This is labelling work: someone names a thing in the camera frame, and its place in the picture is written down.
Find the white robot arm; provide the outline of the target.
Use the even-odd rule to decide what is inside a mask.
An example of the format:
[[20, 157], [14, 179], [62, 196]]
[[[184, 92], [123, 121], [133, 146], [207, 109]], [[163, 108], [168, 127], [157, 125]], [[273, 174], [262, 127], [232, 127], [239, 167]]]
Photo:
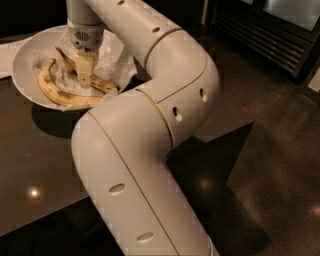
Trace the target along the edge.
[[220, 256], [166, 165], [209, 118], [215, 63], [143, 0], [66, 0], [69, 25], [104, 23], [149, 81], [89, 110], [72, 134], [77, 173], [124, 256]]

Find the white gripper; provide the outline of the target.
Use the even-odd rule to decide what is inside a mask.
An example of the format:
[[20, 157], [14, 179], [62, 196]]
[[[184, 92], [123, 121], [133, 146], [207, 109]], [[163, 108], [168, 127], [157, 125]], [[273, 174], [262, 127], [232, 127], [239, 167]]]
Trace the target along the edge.
[[67, 21], [68, 37], [76, 49], [81, 49], [75, 54], [75, 68], [77, 78], [82, 88], [91, 87], [93, 71], [98, 63], [99, 53], [96, 51], [103, 42], [104, 27], [98, 25], [83, 25]]

